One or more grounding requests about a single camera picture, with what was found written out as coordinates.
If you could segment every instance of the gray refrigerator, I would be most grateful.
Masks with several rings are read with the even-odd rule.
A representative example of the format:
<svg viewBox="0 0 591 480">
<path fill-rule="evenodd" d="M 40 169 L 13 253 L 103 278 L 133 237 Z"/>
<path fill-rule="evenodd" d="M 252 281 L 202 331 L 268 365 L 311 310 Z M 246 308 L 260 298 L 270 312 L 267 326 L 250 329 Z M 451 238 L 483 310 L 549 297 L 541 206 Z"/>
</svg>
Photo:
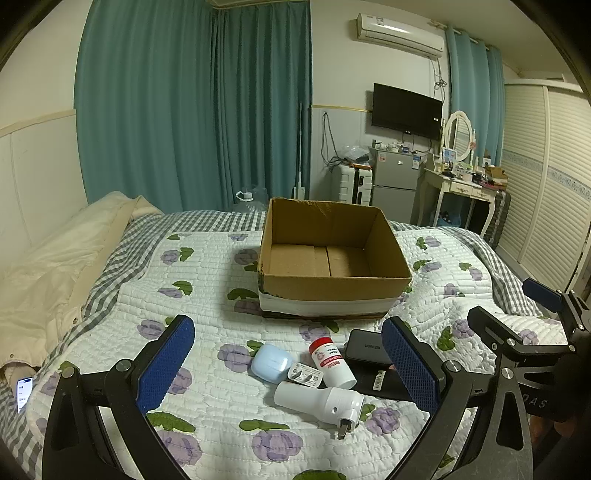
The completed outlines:
<svg viewBox="0 0 591 480">
<path fill-rule="evenodd" d="M 418 161 L 415 155 L 371 148 L 374 157 L 374 187 L 371 205 L 388 220 L 410 223 L 417 190 Z"/>
</svg>

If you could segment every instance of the blue gripper pad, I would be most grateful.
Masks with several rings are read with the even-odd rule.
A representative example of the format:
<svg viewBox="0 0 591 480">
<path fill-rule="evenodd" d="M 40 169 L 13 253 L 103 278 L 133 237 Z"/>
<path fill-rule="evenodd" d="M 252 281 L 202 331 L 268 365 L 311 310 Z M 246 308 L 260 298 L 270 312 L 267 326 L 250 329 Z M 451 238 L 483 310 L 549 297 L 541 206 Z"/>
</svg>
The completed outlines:
<svg viewBox="0 0 591 480">
<path fill-rule="evenodd" d="M 549 311 L 558 313 L 562 311 L 562 296 L 555 290 L 546 287 L 546 285 L 534 280 L 533 278 L 526 278 L 521 286 L 526 297 L 538 302 Z"/>
<path fill-rule="evenodd" d="M 159 342 L 167 333 L 165 331 L 154 342 Z M 195 325 L 189 317 L 182 316 L 180 324 L 165 337 L 163 345 L 139 378 L 136 403 L 142 415 L 160 406 L 194 341 Z"/>
<path fill-rule="evenodd" d="M 401 326 L 396 325 L 391 318 L 384 321 L 382 325 L 384 349 L 396 367 L 396 371 L 413 402 L 420 410 L 428 411 L 433 415 L 439 408 L 440 385 L 402 333 L 401 329 L 407 329 L 406 326 L 402 320 L 398 319 L 398 321 Z M 408 331 L 408 334 L 413 337 L 416 343 L 419 343 L 412 332 Z"/>
</svg>

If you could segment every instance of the sliding wardrobe door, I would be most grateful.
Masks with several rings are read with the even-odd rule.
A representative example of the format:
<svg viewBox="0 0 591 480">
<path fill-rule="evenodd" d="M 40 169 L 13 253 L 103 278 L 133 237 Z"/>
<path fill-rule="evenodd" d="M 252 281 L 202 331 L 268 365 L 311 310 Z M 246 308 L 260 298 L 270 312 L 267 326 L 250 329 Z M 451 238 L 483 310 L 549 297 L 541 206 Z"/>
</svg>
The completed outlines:
<svg viewBox="0 0 591 480">
<path fill-rule="evenodd" d="M 541 187 L 546 148 L 544 88 L 506 85 L 505 98 L 501 167 L 509 175 L 511 207 L 498 246 L 515 262 L 523 254 Z"/>
<path fill-rule="evenodd" d="M 565 290 L 591 219 L 591 107 L 581 94 L 551 87 L 547 92 L 548 167 L 521 263 L 537 280 Z"/>
</svg>

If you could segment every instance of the red bottle cap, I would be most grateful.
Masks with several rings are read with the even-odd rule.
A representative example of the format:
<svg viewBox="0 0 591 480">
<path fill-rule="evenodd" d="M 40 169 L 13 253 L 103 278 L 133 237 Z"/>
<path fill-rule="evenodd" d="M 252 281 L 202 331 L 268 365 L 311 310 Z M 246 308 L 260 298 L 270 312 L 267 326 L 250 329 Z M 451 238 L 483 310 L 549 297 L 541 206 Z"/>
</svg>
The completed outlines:
<svg viewBox="0 0 591 480">
<path fill-rule="evenodd" d="M 330 337 L 320 337 L 317 340 L 314 340 L 312 342 L 312 344 L 310 345 L 310 347 L 308 348 L 310 355 L 312 355 L 312 352 L 314 350 L 316 350 L 320 345 L 326 345 L 327 343 L 334 343 L 334 342 L 332 341 L 332 338 L 330 338 Z"/>
</svg>

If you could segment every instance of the cream comforter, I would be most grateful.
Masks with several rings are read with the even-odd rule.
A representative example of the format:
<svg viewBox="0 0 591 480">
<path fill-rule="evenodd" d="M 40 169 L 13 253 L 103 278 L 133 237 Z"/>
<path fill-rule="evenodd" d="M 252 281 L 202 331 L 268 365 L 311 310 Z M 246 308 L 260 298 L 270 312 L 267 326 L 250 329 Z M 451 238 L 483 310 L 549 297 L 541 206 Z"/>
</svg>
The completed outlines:
<svg viewBox="0 0 591 480">
<path fill-rule="evenodd" d="M 2 273 L 0 369 L 39 367 L 80 311 L 130 219 L 161 213 L 143 197 L 112 192 L 81 210 Z"/>
</svg>

